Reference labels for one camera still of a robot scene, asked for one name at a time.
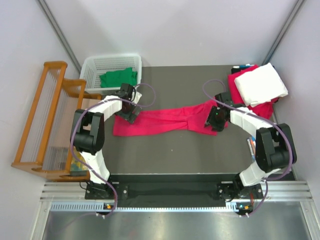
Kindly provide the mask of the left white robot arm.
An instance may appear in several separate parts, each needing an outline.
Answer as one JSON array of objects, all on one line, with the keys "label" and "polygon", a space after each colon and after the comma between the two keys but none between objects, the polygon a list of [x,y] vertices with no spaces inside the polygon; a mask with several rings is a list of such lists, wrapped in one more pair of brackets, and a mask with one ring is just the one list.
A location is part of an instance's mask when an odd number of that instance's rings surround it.
[{"label": "left white robot arm", "polygon": [[138,105],[141,94],[133,85],[123,83],[113,95],[87,109],[74,113],[70,134],[70,151],[76,161],[89,171],[85,189],[87,200],[106,200],[117,195],[108,181],[110,172],[102,153],[105,143],[105,121],[117,115],[133,124],[141,111]]}]

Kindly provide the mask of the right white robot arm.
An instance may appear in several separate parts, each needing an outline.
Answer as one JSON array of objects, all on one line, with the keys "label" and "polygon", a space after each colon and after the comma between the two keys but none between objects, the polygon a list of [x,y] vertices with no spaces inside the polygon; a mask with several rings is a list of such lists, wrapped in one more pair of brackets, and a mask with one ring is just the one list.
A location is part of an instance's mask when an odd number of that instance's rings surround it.
[{"label": "right white robot arm", "polygon": [[255,155],[251,165],[238,173],[233,181],[233,196],[245,198],[262,180],[273,173],[287,169],[297,162],[297,153],[291,128],[286,123],[275,124],[256,115],[243,104],[232,101],[229,92],[214,96],[213,106],[205,121],[205,127],[222,132],[226,123],[242,128],[255,139]]}]

